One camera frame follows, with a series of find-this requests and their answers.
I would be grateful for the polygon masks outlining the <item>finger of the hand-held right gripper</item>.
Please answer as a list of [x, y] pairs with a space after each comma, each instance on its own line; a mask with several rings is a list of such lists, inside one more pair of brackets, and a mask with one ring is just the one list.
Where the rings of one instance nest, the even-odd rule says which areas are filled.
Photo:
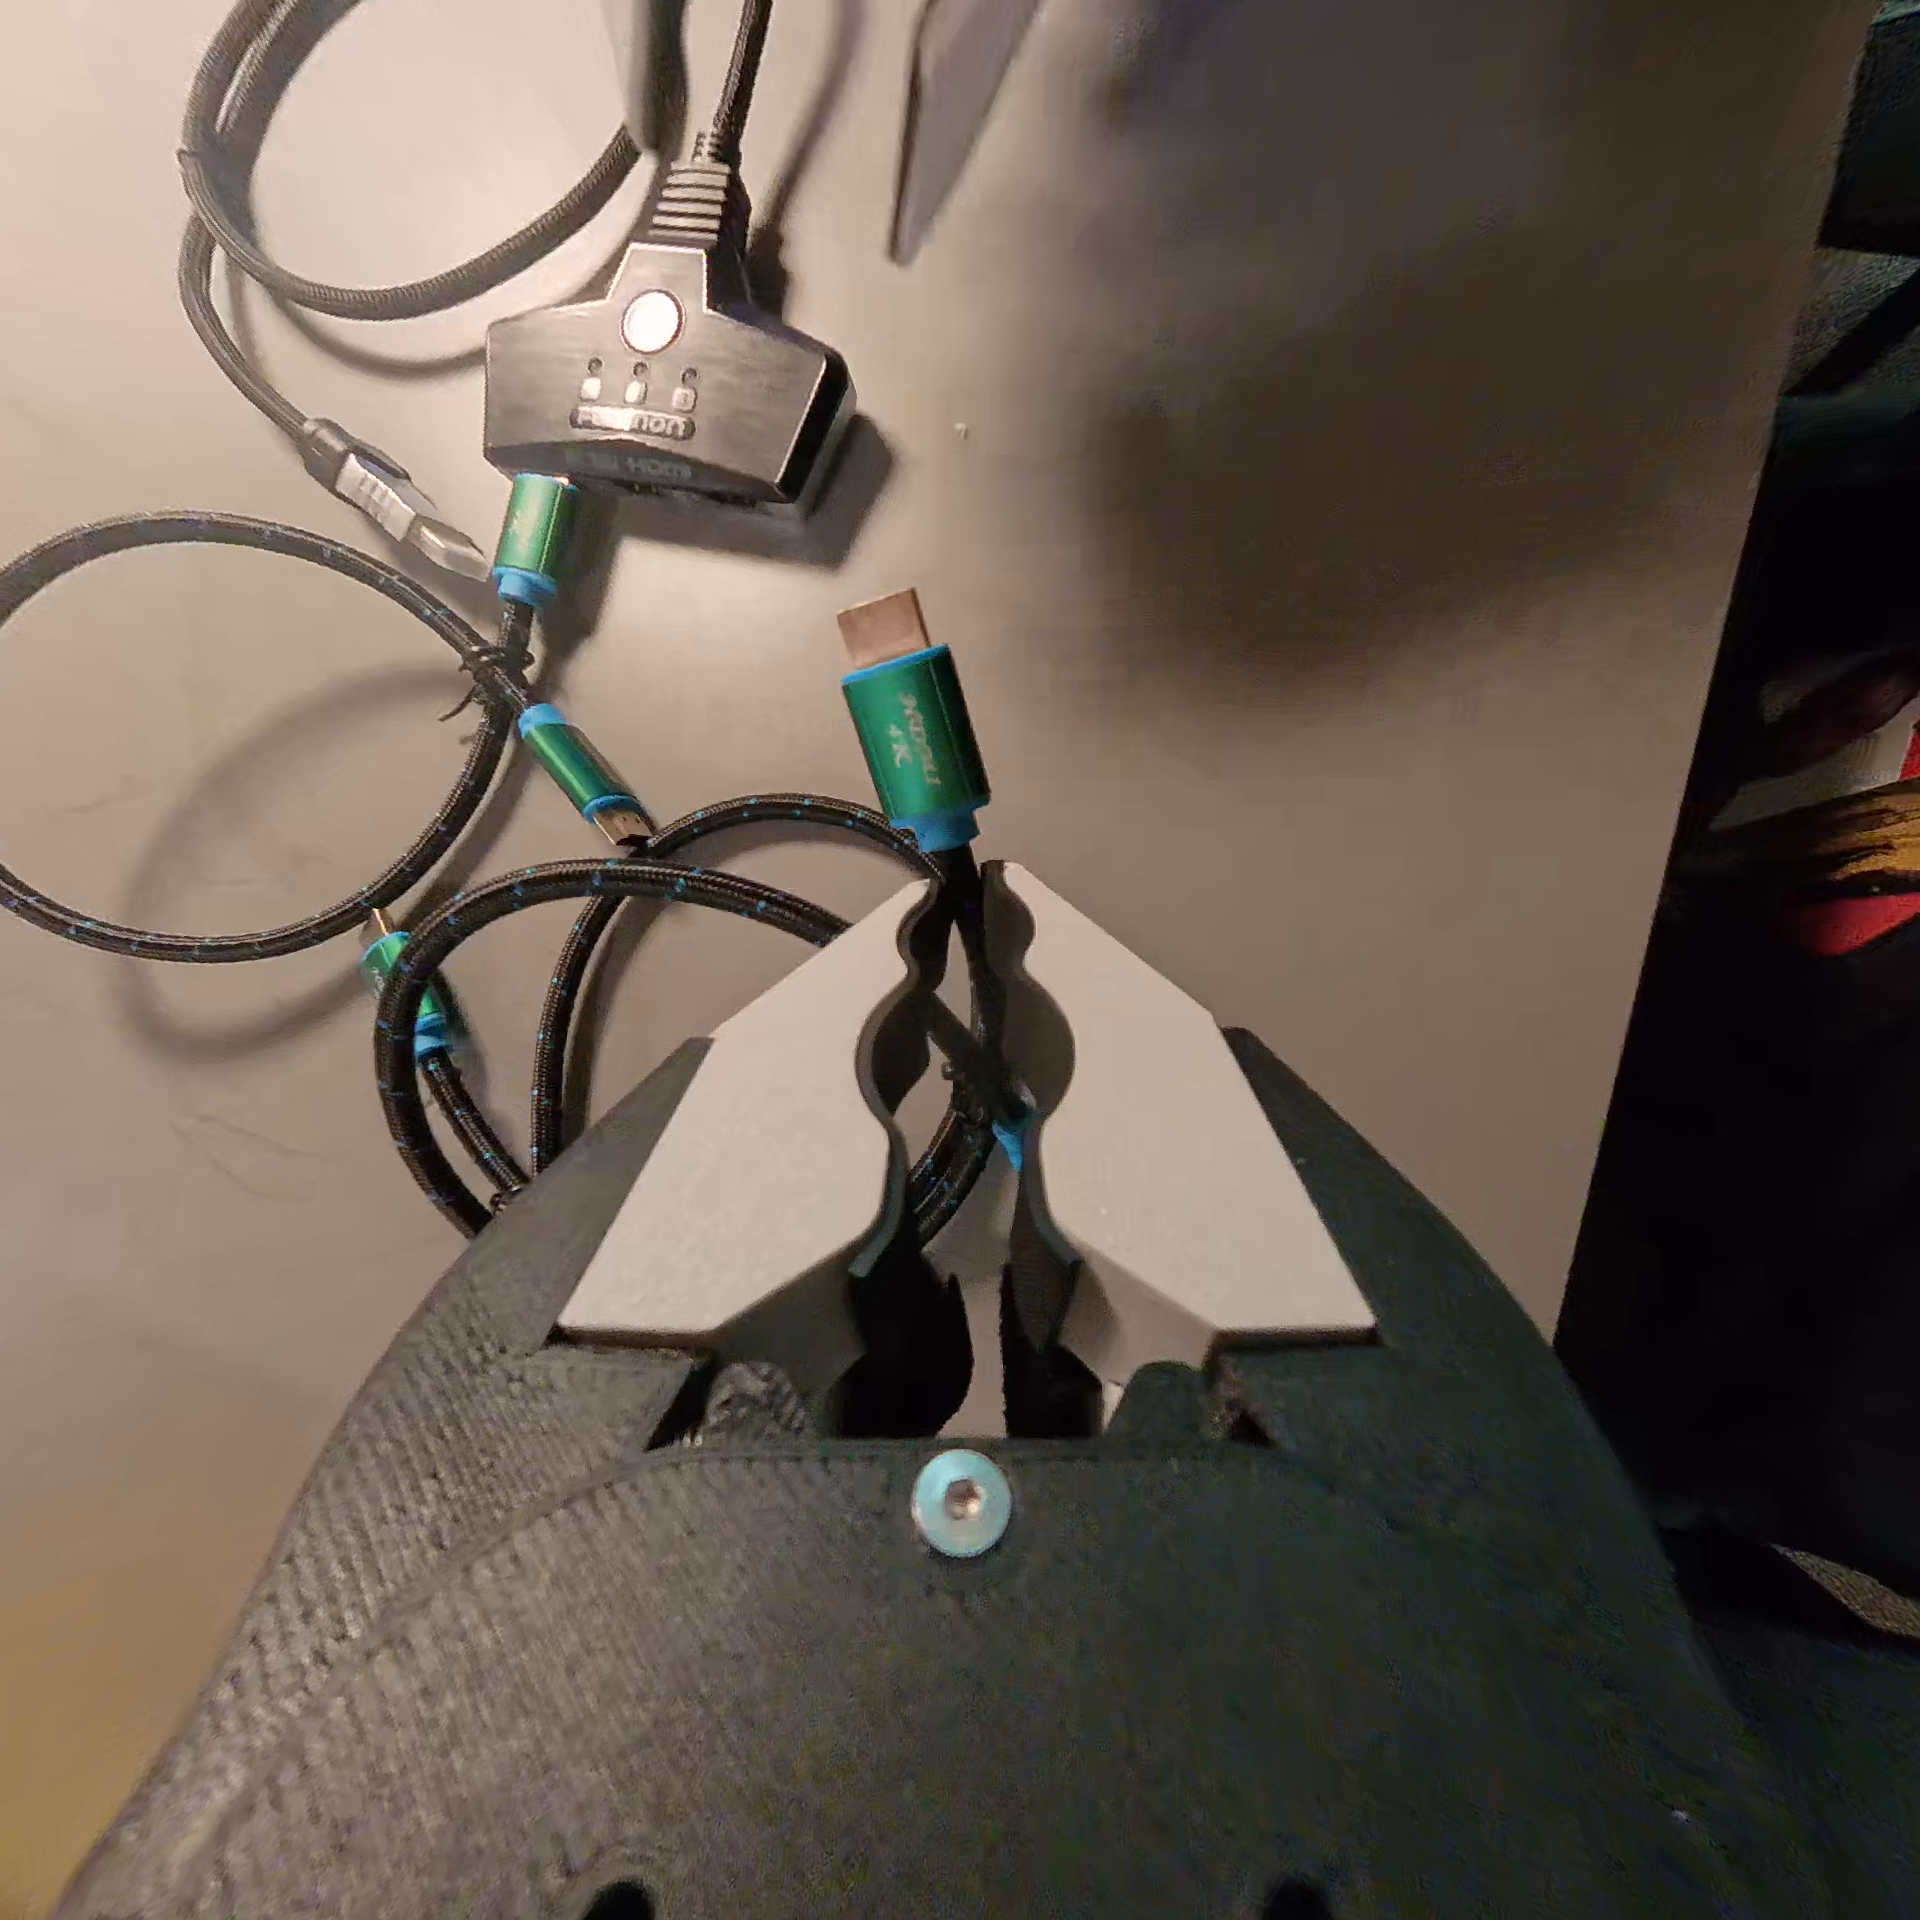
[[914, 32], [888, 258], [924, 250], [975, 142], [1039, 2], [926, 2]]

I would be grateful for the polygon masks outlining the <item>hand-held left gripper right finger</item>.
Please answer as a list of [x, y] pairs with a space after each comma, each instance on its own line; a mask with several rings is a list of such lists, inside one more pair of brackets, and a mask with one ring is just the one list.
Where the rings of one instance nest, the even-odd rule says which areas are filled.
[[1025, 866], [982, 872], [1020, 1185], [1105, 1397], [1156, 1363], [1365, 1342], [1374, 1307], [1212, 1011]]

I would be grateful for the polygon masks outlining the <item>black hdmi switch with cable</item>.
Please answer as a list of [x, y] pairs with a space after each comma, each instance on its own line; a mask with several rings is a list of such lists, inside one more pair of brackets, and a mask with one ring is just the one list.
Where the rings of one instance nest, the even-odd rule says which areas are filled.
[[[305, 54], [346, 4], [232, 4], [182, 102], [178, 174], [188, 220], [182, 312], [210, 361], [294, 451], [305, 476], [394, 548], [486, 580], [493, 555], [417, 482], [349, 427], [300, 411], [220, 315], [221, 258], [305, 315], [354, 325], [430, 320], [526, 275], [581, 233], [639, 166], [628, 129], [588, 174], [510, 237], [449, 270], [344, 286], [284, 267], [258, 243], [255, 150]], [[772, 4], [741, 4], [727, 69], [686, 158], [664, 156], [607, 289], [498, 320], [484, 346], [484, 458], [510, 480], [583, 491], [687, 496], [733, 513], [801, 513], [822, 482], [854, 388], [845, 358], [757, 300], [752, 201], [741, 178]]]

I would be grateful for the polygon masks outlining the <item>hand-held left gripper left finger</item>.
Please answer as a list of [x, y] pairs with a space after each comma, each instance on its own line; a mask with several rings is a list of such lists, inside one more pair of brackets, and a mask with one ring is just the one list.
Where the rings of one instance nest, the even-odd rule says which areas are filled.
[[927, 1070], [912, 880], [709, 1037], [558, 1332], [844, 1374], [849, 1283], [904, 1220], [895, 1125]]

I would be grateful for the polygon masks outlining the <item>braided hdmi cable green plugs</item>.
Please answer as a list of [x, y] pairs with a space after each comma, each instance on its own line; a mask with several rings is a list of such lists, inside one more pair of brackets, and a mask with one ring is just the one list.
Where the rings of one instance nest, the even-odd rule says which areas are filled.
[[1, 872], [1, 908], [73, 945], [157, 964], [220, 968], [301, 953], [356, 928], [378, 908], [413, 892], [454, 848], [489, 795], [513, 740], [526, 746], [568, 805], [613, 846], [639, 846], [654, 832], [632, 789], [553, 705], [538, 705], [526, 680], [537, 614], [566, 577], [583, 494], [559, 477], [524, 474], [486, 578], [501, 606], [498, 632], [484, 638], [434, 593], [368, 553], [290, 523], [229, 513], [157, 513], [102, 520], [22, 553], [1, 574], [1, 619], [86, 564], [168, 544], [246, 548], [330, 572], [362, 585], [430, 629], [457, 657], [482, 722], [457, 784], [417, 840], [369, 885], [318, 914], [258, 932], [191, 937], [92, 920]]
[[687, 853], [706, 840], [759, 825], [853, 835], [900, 860], [912, 876], [938, 877], [935, 858], [910, 832], [888, 825], [869, 806], [801, 793], [752, 795], [702, 806], [614, 854], [546, 861], [479, 883], [428, 914], [394, 950], [375, 996], [375, 1091], [400, 1161], [454, 1232], [479, 1235], [496, 1204], [457, 1174], [425, 1114], [425, 1056], [415, 1030], [425, 995], [441, 984], [446, 960], [493, 923], [541, 906], [583, 906], [548, 977], [535, 1030], [529, 1148], [532, 1171], [543, 1171], [568, 1141], [573, 1019], [588, 974], [625, 901], [702, 908], [788, 932], [814, 947], [831, 942], [845, 928], [824, 908], [777, 886], [687, 865]]
[[[991, 972], [985, 883], [973, 858], [975, 817], [991, 789], [952, 654], [927, 638], [914, 593], [849, 608], [836, 624], [853, 662], [841, 691], [880, 817], [938, 877], [937, 906], [966, 962], [973, 1040], [998, 1059], [1006, 992]], [[620, 898], [594, 898], [583, 908], [548, 980], [535, 1033], [532, 1171], [543, 1171], [566, 1142], [572, 1021], [620, 906]], [[954, 1219], [993, 1150], [1017, 1150], [1023, 1121], [1009, 1080], [993, 1096], [957, 1066], [948, 1066], [948, 1080], [948, 1114], [908, 1182], [920, 1241]]]

